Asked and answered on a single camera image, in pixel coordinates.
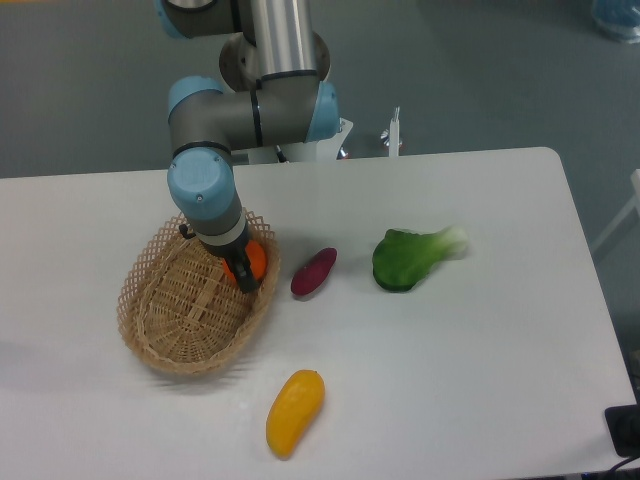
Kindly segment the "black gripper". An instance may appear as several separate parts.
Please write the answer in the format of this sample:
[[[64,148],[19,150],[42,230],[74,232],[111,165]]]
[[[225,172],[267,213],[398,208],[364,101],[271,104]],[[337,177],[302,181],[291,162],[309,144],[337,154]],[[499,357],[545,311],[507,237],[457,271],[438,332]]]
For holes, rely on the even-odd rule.
[[[190,230],[187,224],[181,224],[178,229],[184,239],[197,239],[207,252],[223,258],[223,268],[227,277],[242,293],[251,293],[259,288],[260,281],[252,270],[248,245],[250,234],[247,225],[243,227],[237,238],[230,242],[224,241],[221,245],[206,242],[203,235]]]

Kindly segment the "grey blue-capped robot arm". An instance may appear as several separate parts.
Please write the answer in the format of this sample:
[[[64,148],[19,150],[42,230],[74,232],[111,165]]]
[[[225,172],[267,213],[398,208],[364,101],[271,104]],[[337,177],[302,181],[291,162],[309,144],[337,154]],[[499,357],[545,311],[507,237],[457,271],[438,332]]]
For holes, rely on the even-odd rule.
[[[225,261],[242,292],[253,292],[260,282],[246,252],[249,227],[233,151],[317,142],[340,128],[336,90],[317,67],[309,4],[157,1],[154,7],[173,38],[237,33],[256,49],[253,86],[226,94],[212,78],[185,77],[169,90],[167,114],[171,198],[205,250]]]

